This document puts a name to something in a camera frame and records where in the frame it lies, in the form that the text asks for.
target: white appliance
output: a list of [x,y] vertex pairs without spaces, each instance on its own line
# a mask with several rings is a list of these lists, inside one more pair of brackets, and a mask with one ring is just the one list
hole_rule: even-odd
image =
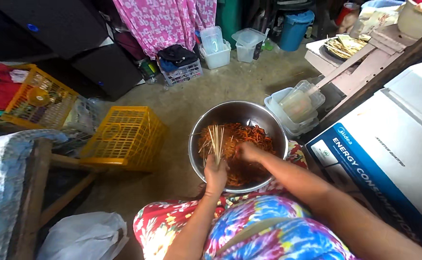
[[321,177],[422,245],[422,63],[306,145]]

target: black bag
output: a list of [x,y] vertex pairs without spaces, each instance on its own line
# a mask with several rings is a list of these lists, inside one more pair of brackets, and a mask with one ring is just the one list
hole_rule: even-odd
[[198,56],[195,53],[185,49],[179,44],[174,44],[164,50],[158,51],[158,56],[172,62],[177,67],[182,67],[198,60]]

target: pink curtain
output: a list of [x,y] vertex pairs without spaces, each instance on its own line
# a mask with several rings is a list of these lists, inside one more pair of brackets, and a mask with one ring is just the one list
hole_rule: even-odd
[[145,54],[180,44],[192,50],[194,31],[214,26],[217,0],[113,0]]

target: stacked plastic containers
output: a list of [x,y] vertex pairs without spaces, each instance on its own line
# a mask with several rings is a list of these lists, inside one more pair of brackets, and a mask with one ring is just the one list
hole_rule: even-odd
[[219,68],[231,62],[231,45],[222,38],[221,27],[203,29],[200,36],[200,54],[209,69]]
[[237,41],[237,59],[239,62],[252,62],[256,45],[266,39],[264,33],[252,28],[245,28],[232,35]]
[[317,108],[324,102],[325,96],[307,80],[264,99],[266,107],[282,123],[290,138],[307,133],[318,125]]

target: metal basin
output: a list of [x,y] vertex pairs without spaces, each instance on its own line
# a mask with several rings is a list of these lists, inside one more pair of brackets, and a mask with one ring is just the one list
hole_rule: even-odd
[[[204,181],[203,159],[198,154],[198,139],[201,130],[211,124],[241,123],[242,125],[258,125],[272,138],[272,145],[277,156],[286,159],[288,156],[288,138],[282,125],[264,107],[246,101],[230,101],[219,104],[202,115],[195,124],[188,139],[188,157],[197,175]],[[273,176],[259,183],[249,183],[243,186],[226,186],[224,191],[245,193],[255,191],[274,179]]]

